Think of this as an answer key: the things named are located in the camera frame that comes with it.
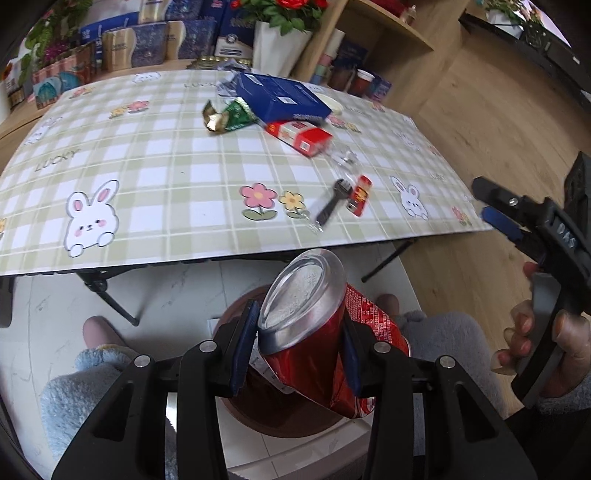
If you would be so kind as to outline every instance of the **gripper handle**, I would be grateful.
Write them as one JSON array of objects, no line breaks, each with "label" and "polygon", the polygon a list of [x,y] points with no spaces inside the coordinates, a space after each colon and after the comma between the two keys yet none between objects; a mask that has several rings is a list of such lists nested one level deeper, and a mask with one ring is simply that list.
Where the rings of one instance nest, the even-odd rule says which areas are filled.
[{"label": "gripper handle", "polygon": [[560,310],[581,314],[573,296],[546,273],[532,275],[531,302],[535,321],[528,338],[532,348],[527,357],[517,361],[517,376],[511,382],[513,392],[526,408],[535,404],[564,355],[564,351],[552,340],[554,318]]}]

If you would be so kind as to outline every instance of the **sleeve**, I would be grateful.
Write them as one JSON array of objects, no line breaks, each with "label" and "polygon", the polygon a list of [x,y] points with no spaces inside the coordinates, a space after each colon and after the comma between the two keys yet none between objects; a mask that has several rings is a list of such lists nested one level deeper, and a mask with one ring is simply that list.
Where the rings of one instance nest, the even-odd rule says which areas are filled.
[{"label": "sleeve", "polygon": [[557,415],[591,408],[591,372],[566,395],[559,398],[540,398],[537,408],[543,415]]}]

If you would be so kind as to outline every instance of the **shelf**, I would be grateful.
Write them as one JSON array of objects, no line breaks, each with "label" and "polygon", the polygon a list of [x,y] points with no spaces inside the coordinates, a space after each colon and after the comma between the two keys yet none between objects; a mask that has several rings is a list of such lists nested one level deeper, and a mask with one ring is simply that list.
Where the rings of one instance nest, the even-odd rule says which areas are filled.
[{"label": "shelf", "polygon": [[366,17],[381,23],[390,30],[400,32],[401,34],[416,40],[420,44],[425,45],[429,50],[435,50],[431,42],[429,42],[413,27],[410,27],[398,17],[391,14],[381,6],[376,5],[371,0],[348,0],[347,6]]}]

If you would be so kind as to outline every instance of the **green candy wrapper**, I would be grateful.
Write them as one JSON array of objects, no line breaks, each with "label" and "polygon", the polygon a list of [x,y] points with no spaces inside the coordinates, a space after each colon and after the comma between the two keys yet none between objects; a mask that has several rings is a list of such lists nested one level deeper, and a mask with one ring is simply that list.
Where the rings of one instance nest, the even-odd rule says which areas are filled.
[{"label": "green candy wrapper", "polygon": [[240,97],[228,104],[221,113],[213,107],[211,100],[203,108],[203,123],[210,132],[218,134],[247,127],[255,120],[252,110]]}]

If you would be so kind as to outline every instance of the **table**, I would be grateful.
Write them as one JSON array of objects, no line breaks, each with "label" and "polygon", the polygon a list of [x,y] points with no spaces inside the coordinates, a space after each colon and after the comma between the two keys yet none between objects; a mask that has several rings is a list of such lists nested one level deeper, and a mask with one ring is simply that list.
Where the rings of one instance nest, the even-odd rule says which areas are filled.
[{"label": "table", "polygon": [[488,229],[410,118],[312,86],[344,106],[348,127],[325,128],[373,182],[361,218],[341,209],[313,231],[299,213],[336,170],[258,125],[209,133],[201,111],[227,75],[144,73],[64,94],[0,176],[0,275],[77,271],[106,293],[89,271]]}]

